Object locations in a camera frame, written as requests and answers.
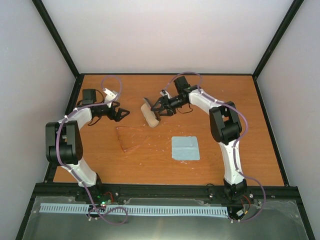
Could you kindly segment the brown fabric sunglasses pouch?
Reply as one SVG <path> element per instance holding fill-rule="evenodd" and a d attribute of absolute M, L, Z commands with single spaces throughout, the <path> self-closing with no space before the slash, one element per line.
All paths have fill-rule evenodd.
<path fill-rule="evenodd" d="M 152 103 L 146 97 L 143 98 L 143 105 L 140 110 L 151 128 L 155 128 L 160 123 L 160 118 L 152 111 Z"/>

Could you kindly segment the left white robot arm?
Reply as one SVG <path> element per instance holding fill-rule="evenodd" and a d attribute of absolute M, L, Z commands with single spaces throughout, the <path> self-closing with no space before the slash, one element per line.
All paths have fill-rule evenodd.
<path fill-rule="evenodd" d="M 57 164 L 68 171 L 92 201 L 103 198 L 104 188 L 98 173 L 94 172 L 84 159 L 84 149 L 80 130 L 91 125 L 92 120 L 106 116 L 119 122 L 130 114 L 117 101 L 120 93 L 108 88 L 102 89 L 102 101 L 96 103 L 96 90 L 85 89 L 84 96 L 71 113 L 59 121 L 45 125 L 45 153 L 48 162 Z"/>

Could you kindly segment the light blue cleaning cloth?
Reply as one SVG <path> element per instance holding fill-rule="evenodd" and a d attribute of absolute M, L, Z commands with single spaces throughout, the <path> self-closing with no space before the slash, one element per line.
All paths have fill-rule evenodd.
<path fill-rule="evenodd" d="M 199 161 L 200 151 L 196 136 L 173 136 L 171 157 L 176 161 Z"/>

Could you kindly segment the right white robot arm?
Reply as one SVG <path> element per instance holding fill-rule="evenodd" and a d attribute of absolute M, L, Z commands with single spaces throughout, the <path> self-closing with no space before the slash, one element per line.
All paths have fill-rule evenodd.
<path fill-rule="evenodd" d="M 190 85 L 184 76 L 173 80 L 177 95 L 171 96 L 166 88 L 155 103 L 149 100 L 148 112 L 151 119 L 160 121 L 161 117 L 171 117 L 184 105 L 193 105 L 209 116 L 210 132 L 219 144 L 224 164 L 223 191 L 227 201 L 238 200 L 247 190 L 240 159 L 240 139 L 242 124 L 240 113 L 232 101 L 224 102 L 206 93 L 199 84 Z"/>

